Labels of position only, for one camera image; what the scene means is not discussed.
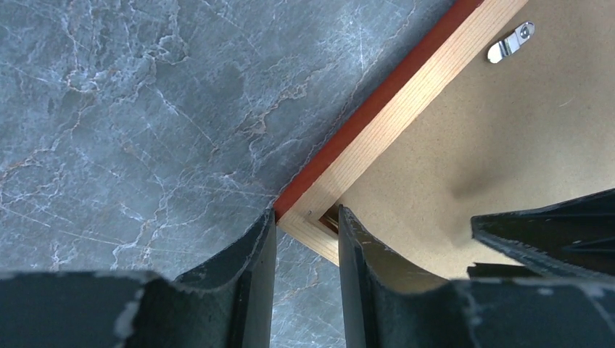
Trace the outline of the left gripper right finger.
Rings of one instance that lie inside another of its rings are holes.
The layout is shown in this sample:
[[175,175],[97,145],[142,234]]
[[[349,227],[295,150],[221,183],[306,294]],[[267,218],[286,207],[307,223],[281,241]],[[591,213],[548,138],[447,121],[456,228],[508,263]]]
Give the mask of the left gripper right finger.
[[349,347],[612,347],[614,284],[583,278],[447,280],[339,208]]

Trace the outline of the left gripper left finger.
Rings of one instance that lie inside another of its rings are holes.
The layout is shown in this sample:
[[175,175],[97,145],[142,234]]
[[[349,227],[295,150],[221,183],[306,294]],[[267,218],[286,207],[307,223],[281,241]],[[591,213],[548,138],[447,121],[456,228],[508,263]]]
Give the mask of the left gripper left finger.
[[3,347],[268,347],[276,226],[166,279],[149,270],[3,272]]

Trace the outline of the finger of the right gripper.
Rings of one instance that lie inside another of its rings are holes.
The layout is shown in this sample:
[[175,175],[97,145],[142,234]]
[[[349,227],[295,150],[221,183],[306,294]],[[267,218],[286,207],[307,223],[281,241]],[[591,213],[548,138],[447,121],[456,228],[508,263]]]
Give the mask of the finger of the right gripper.
[[614,279],[614,190],[477,215],[473,239],[543,276]]

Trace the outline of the brown cardboard backing board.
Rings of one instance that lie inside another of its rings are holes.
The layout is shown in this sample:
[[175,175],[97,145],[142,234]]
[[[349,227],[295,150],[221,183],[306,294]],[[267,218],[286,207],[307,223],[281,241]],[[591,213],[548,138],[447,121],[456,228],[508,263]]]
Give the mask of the brown cardboard backing board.
[[340,198],[419,267],[462,278],[508,258],[471,238],[475,215],[614,187],[614,3],[530,1],[535,34],[473,59]]

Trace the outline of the wooden picture frame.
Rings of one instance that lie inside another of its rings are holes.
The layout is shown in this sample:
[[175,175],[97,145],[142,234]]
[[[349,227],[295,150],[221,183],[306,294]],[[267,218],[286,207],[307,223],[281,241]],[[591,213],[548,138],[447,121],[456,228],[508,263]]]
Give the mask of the wooden picture frame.
[[525,6],[457,1],[296,174],[274,203],[277,225],[333,264],[338,236],[322,217]]

